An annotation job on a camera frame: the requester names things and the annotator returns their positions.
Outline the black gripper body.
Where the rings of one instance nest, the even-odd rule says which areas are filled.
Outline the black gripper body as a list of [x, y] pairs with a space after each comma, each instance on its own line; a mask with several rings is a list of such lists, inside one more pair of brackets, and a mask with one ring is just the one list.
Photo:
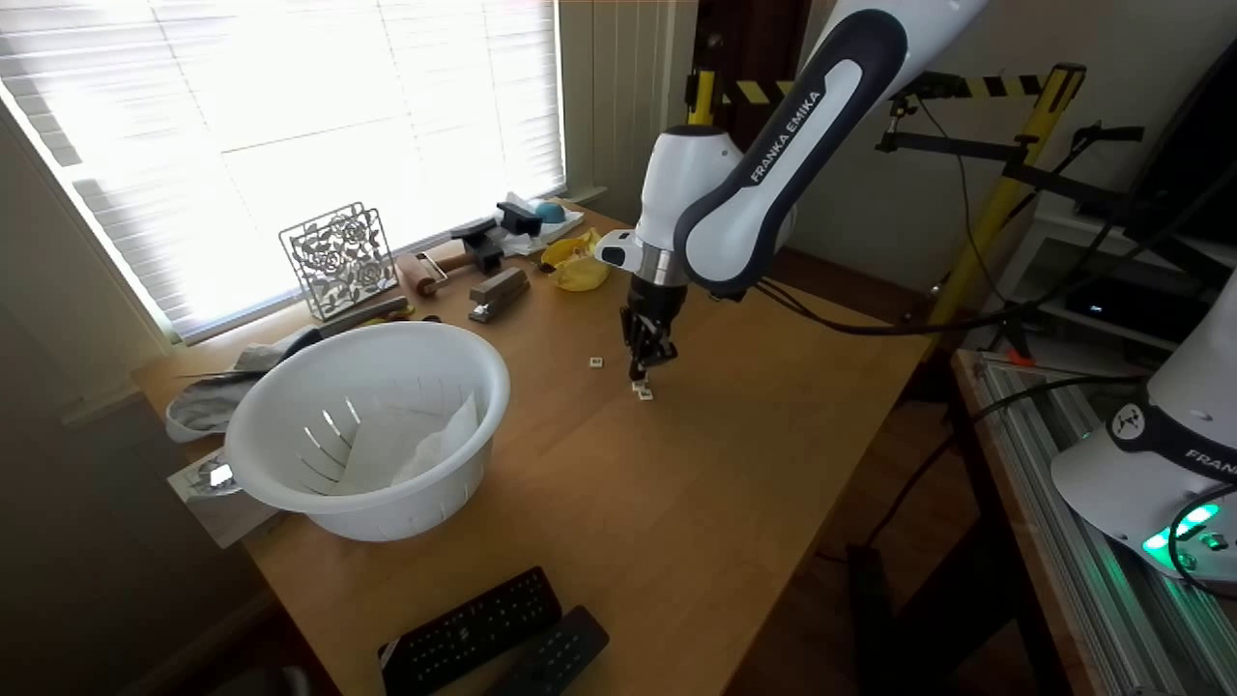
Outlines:
[[673, 354], [673, 322], [683, 308], [683, 286], [634, 278], [621, 304], [621, 337], [634, 354]]

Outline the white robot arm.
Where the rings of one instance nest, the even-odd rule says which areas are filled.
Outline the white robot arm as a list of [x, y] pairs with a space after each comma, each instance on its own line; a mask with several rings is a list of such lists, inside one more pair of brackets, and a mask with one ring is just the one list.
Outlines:
[[[643, 216], [597, 256], [629, 275], [629, 384], [675, 354], [673, 322], [701, 282], [741, 299], [786, 216], [860, 118], [952, 46], [987, 0], [835, 0], [807, 61], [751, 146], [718, 126], [657, 136]], [[1237, 583], [1237, 275], [1192, 337], [1050, 461], [1061, 500], [1156, 571], [1202, 590]]]

